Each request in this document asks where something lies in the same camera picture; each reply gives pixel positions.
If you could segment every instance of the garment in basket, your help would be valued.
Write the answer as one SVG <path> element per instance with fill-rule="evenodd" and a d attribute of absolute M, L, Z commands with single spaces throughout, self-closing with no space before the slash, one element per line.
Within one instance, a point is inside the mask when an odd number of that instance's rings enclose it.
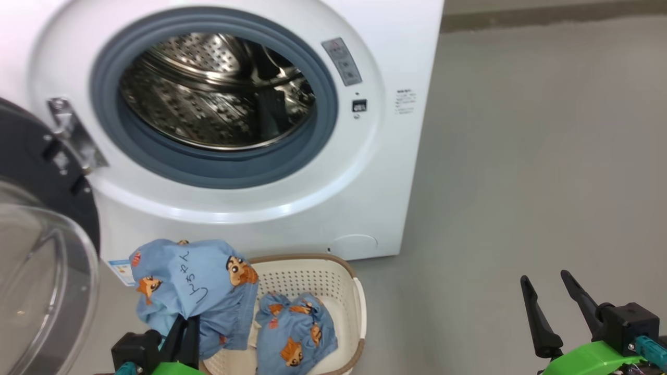
<path fill-rule="evenodd" d="M 227 242 L 155 240 L 130 256 L 143 295 L 139 319 L 166 337 L 176 317 L 199 317 L 199 357 L 247 349 L 257 272 Z"/>
<path fill-rule="evenodd" d="M 255 320 L 261 325 L 257 375 L 305 375 L 338 348 L 331 315 L 310 293 L 293 302 L 267 294 L 259 301 Z"/>

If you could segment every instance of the laundry basket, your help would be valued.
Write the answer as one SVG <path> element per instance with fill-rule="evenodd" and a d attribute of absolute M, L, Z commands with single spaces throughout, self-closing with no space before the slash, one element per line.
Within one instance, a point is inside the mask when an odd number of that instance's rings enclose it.
<path fill-rule="evenodd" d="M 349 374 L 364 351 L 366 337 L 366 298 L 352 267 L 330 255 L 270 256 L 250 260 L 259 274 L 259 300 L 269 292 L 284 294 L 290 300 L 311 292 L 329 310 L 336 328 L 338 349 L 326 356 L 309 375 Z M 211 375 L 254 375 L 257 368 L 255 348 L 220 350 L 204 360 L 200 370 Z"/>

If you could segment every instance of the white washing machine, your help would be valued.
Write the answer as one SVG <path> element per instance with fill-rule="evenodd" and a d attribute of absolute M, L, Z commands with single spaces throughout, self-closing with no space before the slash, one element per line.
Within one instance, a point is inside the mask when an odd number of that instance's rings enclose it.
<path fill-rule="evenodd" d="M 395 255 L 443 4 L 13 1 L 0 111 L 55 134 L 40 155 L 61 180 L 43 183 L 94 196 L 99 233 L 94 212 L 76 220 L 128 284 L 155 238 Z"/>

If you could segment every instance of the door hinge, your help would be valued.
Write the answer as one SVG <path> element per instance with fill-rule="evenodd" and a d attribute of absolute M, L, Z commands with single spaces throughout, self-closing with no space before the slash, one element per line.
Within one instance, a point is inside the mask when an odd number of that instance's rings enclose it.
<path fill-rule="evenodd" d="M 79 121 L 69 100 L 64 97 L 54 97 L 47 103 L 55 120 L 55 127 L 52 127 L 51 131 L 71 151 L 81 165 L 83 173 L 89 174 L 95 168 L 109 165 Z"/>

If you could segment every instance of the washing machine door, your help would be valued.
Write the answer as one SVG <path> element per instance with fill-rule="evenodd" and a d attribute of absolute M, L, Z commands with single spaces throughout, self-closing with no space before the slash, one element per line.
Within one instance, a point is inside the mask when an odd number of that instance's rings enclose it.
<path fill-rule="evenodd" d="M 96 305 L 97 223 L 77 160 L 0 100 L 1 375 L 69 371 Z"/>

